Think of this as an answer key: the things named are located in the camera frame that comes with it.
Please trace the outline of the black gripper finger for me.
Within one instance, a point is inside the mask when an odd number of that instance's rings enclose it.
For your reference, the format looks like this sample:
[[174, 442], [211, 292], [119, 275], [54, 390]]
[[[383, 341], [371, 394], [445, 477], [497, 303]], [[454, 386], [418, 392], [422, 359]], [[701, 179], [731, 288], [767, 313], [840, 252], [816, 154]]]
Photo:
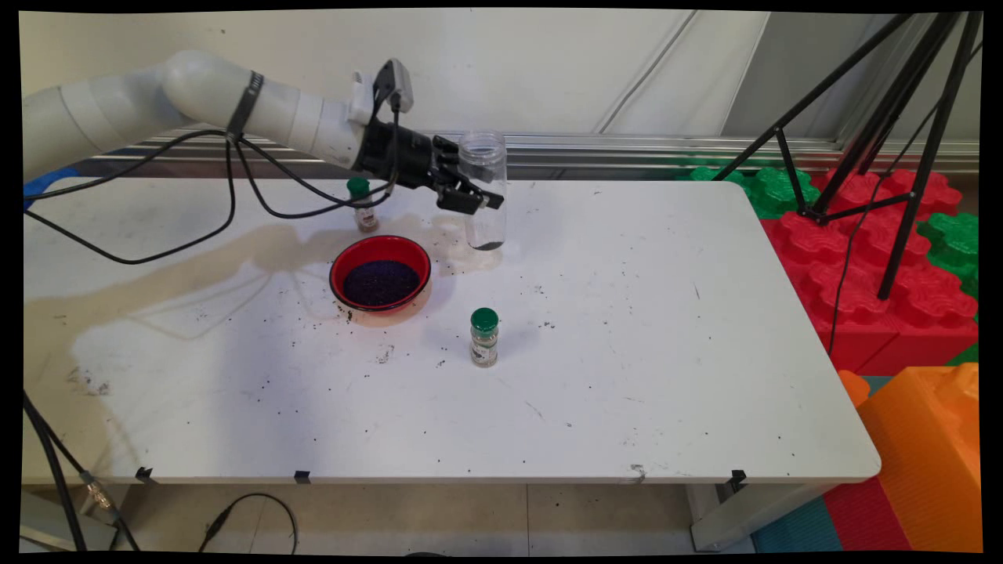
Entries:
[[455, 140], [433, 137], [433, 178], [467, 178]]
[[442, 210], [474, 215], [480, 208], [501, 208], [505, 197], [474, 185], [458, 168], [442, 168], [433, 173], [436, 206]]

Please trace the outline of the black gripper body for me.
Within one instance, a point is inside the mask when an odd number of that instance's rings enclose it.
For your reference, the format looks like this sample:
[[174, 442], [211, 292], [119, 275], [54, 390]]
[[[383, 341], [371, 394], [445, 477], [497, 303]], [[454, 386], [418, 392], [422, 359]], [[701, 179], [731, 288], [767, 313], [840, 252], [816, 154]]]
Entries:
[[422, 133], [372, 118], [365, 126], [353, 170], [409, 189], [433, 186], [433, 142]]

